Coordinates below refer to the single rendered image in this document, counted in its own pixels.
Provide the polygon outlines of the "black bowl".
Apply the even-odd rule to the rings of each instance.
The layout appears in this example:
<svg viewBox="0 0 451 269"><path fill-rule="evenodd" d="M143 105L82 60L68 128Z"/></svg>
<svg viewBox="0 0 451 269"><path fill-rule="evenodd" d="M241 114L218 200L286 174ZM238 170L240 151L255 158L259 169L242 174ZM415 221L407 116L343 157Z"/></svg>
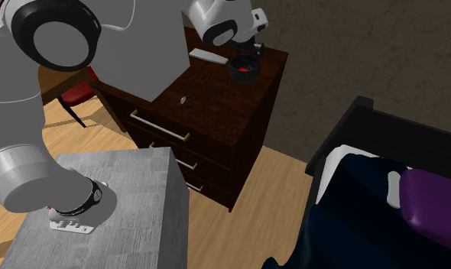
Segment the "black bowl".
<svg viewBox="0 0 451 269"><path fill-rule="evenodd" d="M250 72L239 72L238 68L250 69ZM261 60L254 54L242 53L229 61L229 77L240 85L248 85L258 79L261 73Z"/></svg>

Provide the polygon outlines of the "white remote control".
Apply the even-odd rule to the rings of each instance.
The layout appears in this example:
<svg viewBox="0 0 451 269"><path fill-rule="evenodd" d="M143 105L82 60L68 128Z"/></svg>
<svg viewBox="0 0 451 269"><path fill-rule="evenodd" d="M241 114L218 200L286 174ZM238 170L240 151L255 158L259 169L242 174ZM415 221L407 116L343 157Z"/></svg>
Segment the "white remote control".
<svg viewBox="0 0 451 269"><path fill-rule="evenodd" d="M200 60L205 60L211 63L219 63L219 64L226 64L229 59L222 57L216 53L212 53L206 50L202 50L199 48L194 48L189 52L189 55L191 57L200 59Z"/></svg>

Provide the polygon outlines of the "dark wooden chest of drawers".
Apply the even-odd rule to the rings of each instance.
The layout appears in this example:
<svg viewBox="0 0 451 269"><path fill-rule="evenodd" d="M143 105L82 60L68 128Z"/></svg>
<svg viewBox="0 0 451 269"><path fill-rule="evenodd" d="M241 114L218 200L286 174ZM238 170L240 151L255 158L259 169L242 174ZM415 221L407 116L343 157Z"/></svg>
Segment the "dark wooden chest of drawers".
<svg viewBox="0 0 451 269"><path fill-rule="evenodd" d="M190 58L190 67L152 102L102 79L92 85L139 148L170 147L188 184L233 209L264 143L287 57L265 48L260 76L250 85L233 82L226 65ZM193 104L182 109L187 95Z"/></svg>

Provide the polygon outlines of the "red chair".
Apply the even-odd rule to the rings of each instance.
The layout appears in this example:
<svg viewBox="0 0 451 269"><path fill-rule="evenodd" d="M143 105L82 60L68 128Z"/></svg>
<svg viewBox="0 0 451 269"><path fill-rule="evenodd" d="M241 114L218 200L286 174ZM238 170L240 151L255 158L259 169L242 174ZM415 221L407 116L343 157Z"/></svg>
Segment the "red chair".
<svg viewBox="0 0 451 269"><path fill-rule="evenodd" d="M87 81L82 80L80 83L61 94L57 100L65 111L68 112L83 128L85 128L86 125L72 110L72 107L90 100L95 95L96 94L93 92L90 84Z"/></svg>

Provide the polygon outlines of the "grey robot stand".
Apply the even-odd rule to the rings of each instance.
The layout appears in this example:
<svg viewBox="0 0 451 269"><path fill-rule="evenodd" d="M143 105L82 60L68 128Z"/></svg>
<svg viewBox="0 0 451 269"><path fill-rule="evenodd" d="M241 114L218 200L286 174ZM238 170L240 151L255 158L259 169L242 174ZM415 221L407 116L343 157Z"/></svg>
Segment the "grey robot stand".
<svg viewBox="0 0 451 269"><path fill-rule="evenodd" d="M117 196L110 218L86 234L26 215L0 269L187 269L190 191L168 147L60 154L57 162Z"/></svg>

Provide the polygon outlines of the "black bed with dark bedding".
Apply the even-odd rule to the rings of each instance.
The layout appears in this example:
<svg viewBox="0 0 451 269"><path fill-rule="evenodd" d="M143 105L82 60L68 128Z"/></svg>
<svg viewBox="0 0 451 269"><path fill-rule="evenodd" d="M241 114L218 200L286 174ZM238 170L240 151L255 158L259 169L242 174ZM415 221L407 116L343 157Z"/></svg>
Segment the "black bed with dark bedding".
<svg viewBox="0 0 451 269"><path fill-rule="evenodd" d="M306 172L297 243L261 269L451 269L451 133L359 96Z"/></svg>

